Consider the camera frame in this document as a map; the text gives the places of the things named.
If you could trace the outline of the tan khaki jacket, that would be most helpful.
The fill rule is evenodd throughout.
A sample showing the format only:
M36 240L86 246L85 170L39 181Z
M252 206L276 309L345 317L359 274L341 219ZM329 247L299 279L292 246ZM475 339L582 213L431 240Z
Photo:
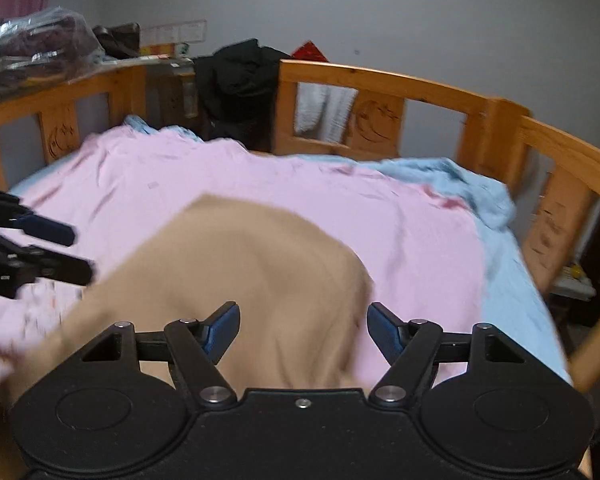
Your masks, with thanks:
M19 360L6 391L18 399L114 323L153 332L227 302L240 327L220 370L234 390L349 388L372 288L358 256L298 214L204 196L87 289Z

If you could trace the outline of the clear plastic bag of clothes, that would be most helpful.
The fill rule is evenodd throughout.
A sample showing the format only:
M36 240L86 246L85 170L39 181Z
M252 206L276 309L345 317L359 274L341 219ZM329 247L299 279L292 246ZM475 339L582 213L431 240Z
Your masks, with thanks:
M0 99L67 80L99 63L105 51L85 18L56 6L0 21Z

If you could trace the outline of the black clothes pile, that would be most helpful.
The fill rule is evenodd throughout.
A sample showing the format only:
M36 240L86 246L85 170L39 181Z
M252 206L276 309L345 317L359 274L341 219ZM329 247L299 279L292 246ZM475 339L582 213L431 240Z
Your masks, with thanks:
M194 59L199 135L232 139L248 150L271 149L279 65L290 56L257 39L230 44Z

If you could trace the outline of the pink floral quilt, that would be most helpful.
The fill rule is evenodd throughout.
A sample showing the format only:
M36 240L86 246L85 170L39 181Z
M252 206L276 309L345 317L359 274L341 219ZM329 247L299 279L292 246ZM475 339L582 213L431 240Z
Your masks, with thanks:
M118 127L23 200L76 228L96 278L0 297L13 396L114 322L161 330L229 301L240 327L220 371L237 391L370 388L388 367L366 330L374 301L451 332L480 316L486 263L464 200L360 166Z

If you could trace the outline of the light blue bed sheet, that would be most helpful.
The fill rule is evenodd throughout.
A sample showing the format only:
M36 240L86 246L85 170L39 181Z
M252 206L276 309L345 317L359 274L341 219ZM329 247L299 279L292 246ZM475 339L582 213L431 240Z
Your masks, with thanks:
M351 162L262 156L232 140L131 116L32 174L14 193L79 233L78 252L107 273L204 194L288 209L352 249L374 297L400 318L464 332L498 326L559 376L564 350L522 261L500 182L446 158Z

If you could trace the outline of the dark brown bag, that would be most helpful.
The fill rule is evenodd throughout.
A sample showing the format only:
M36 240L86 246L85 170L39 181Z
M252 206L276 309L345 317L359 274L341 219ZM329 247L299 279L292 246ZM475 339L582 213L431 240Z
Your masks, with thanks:
M105 54L116 60L140 55L140 25L128 23L114 27L98 25L93 32Z

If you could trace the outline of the grey white striped cloth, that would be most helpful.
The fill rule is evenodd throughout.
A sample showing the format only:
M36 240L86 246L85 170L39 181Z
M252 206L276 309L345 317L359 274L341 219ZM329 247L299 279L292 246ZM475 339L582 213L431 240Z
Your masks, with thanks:
M294 134L339 144L346 133L358 90L300 82L294 111Z

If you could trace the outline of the red paper decoration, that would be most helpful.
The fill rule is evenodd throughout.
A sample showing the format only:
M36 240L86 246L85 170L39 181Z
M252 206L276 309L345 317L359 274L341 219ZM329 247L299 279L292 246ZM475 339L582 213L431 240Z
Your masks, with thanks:
M324 53L312 42L307 41L291 53L291 57L298 61L328 63Z

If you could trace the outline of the wooden bed frame rail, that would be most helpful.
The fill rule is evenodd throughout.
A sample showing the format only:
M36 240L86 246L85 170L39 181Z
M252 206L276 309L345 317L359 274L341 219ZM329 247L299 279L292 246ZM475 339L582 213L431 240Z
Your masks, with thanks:
M343 144L296 136L300 82L356 89L395 115L410 101L464 114L455 163L500 182L508 195L518 188L530 152L550 158L553 173L518 246L541 297L550 288L600 198L599 148L506 100L379 70L285 61L274 151L262 156L396 160L398 126L373 133L360 122ZM121 127L145 104L143 67L116 66L1 102L0 127L36 116L46 157L56 159L79 151L93 134ZM82 258L72 253L76 241L66 247L15 229L0 234ZM91 284L64 284L92 286L90 263ZM600 322L570 356L566 376L495 327L523 363L493 363L474 350L469 363L440 365L432 387L412 405L370 403L376 382L248 388L234 390L234 405L190 405L165 362L142 361L137 368L128 356L84 362L86 347L103 330L16 400L0 380L0 479L579 478L594 427L585 393L600 379Z

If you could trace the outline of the wall paper chart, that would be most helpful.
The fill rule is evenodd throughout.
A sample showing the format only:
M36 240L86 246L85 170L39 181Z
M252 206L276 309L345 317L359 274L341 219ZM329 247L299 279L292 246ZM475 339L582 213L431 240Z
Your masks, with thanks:
M140 45L153 47L159 44L196 44L204 42L206 35L206 20L152 25L140 30Z

